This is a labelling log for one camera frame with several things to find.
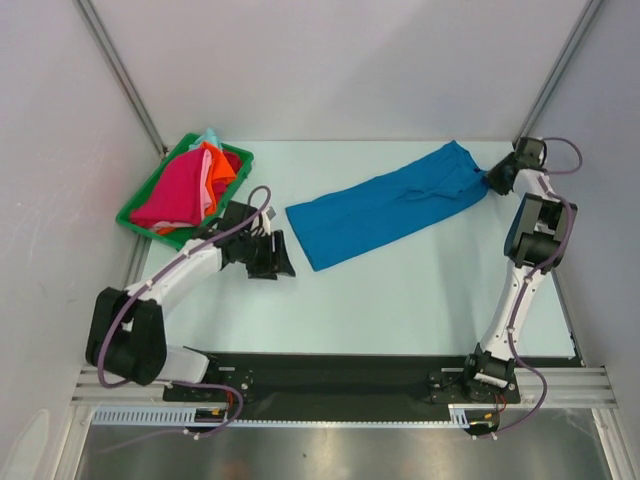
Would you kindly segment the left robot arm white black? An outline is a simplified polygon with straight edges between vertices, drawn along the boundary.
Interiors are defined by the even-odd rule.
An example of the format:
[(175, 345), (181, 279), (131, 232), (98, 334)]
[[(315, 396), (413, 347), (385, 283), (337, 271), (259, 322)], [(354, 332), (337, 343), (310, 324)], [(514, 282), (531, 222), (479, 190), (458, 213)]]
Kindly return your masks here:
[(85, 350), (101, 384), (113, 387), (109, 375), (140, 386), (177, 382), (199, 399), (214, 397), (221, 376), (210, 368), (210, 355), (169, 344), (165, 322), (196, 286), (229, 265), (243, 265), (251, 279), (294, 276), (284, 234), (271, 226), (274, 216), (270, 207), (232, 201), (150, 278), (123, 290), (101, 291)]

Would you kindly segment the blue t shirt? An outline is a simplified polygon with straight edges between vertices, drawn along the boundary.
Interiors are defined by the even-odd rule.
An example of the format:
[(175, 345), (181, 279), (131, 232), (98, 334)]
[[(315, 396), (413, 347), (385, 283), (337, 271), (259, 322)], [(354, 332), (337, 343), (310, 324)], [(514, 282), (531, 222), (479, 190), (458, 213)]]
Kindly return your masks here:
[(321, 271), (446, 220), (488, 191), (485, 171), (451, 141), (393, 172), (285, 212), (312, 269)]

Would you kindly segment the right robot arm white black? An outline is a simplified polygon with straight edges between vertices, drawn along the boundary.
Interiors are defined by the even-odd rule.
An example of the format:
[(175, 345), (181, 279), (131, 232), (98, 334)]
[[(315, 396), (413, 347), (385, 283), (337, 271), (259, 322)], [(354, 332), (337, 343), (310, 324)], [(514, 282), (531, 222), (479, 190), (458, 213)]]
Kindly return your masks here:
[(576, 204), (552, 188), (540, 153), (513, 152), (486, 179), (495, 192), (514, 192), (521, 202), (504, 243), (507, 270), (498, 305), (461, 376), (463, 394), (478, 403), (507, 393), (515, 369), (525, 366), (518, 344), (529, 307), (561, 263), (578, 213)]

